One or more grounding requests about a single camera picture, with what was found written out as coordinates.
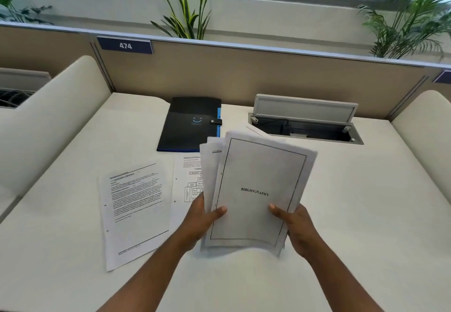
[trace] white wall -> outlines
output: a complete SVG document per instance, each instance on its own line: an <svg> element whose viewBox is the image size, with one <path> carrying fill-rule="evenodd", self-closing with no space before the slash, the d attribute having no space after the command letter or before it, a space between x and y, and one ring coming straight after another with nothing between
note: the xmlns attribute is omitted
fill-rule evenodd
<svg viewBox="0 0 451 312"><path fill-rule="evenodd" d="M169 15L164 0L23 0L53 5L48 20L71 27L161 35L150 20ZM198 0L189 0L195 7ZM354 8L270 0L209 0L208 40L367 55L374 35ZM451 43L443 36L451 63ZM437 55L412 57L435 62Z"/></svg>

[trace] blue sign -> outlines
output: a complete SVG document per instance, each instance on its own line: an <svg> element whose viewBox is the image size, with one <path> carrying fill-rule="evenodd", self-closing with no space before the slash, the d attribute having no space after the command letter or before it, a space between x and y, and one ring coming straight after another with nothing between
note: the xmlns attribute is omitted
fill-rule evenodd
<svg viewBox="0 0 451 312"><path fill-rule="evenodd" d="M102 50L153 54L149 40L121 39L109 36L98 36Z"/></svg>

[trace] person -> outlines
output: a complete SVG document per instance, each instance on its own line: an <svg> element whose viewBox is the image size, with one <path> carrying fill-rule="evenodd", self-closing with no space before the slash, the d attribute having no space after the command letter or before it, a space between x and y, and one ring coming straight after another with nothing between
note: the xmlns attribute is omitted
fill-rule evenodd
<svg viewBox="0 0 451 312"><path fill-rule="evenodd" d="M273 204L268 208L286 223L293 248L311 265L333 312L383 312L318 234L303 205L299 204L294 213ZM180 227L98 312L154 312L182 256L225 213L226 207L205 213L201 193Z"/></svg>

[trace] person's right hand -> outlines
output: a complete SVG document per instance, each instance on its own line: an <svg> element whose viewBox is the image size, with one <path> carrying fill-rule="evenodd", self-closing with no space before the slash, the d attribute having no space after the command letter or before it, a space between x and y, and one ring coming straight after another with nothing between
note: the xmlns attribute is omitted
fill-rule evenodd
<svg viewBox="0 0 451 312"><path fill-rule="evenodd" d="M295 251L306 258L312 248L323 242L316 231L307 209L299 204L295 212L288 213L274 204L269 204L269 211L284 221L288 227L288 235Z"/></svg>

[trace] diagram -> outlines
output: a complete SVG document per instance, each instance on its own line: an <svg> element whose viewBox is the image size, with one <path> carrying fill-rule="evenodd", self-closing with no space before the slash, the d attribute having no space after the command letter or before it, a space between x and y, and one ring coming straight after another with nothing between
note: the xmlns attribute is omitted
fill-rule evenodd
<svg viewBox="0 0 451 312"><path fill-rule="evenodd" d="M190 175L196 174L198 177L196 178L196 182L188 183L185 186L185 202L192 202L202 191L203 191L203 182L202 182L202 173L199 172L190 172Z"/></svg>

